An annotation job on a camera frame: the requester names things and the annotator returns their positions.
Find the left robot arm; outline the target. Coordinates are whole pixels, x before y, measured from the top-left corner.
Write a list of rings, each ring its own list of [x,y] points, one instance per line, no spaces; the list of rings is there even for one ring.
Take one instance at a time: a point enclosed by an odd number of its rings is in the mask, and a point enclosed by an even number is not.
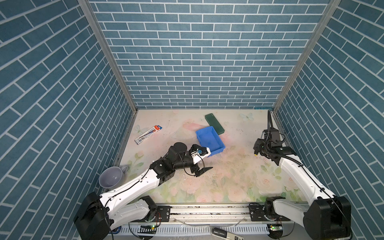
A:
[[[209,167],[198,163],[211,155],[211,150],[199,145],[190,149],[177,142],[158,160],[152,162],[141,175],[120,187],[97,194],[89,193],[74,216],[74,224],[82,240],[103,240],[114,229],[132,221],[151,220],[156,203],[144,194],[174,177],[177,170],[190,168],[193,177],[199,177]]]

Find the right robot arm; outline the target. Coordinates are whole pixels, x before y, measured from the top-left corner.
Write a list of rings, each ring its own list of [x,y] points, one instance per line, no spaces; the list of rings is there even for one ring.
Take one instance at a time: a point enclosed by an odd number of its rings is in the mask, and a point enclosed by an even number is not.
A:
[[[266,218],[275,221],[285,217],[302,226],[313,240],[353,238],[352,207],[345,197],[338,197],[325,187],[304,166],[290,147],[284,147],[278,129],[264,130],[264,137],[256,140],[254,153],[270,159],[297,185],[307,204],[298,204],[283,197],[266,199]]]

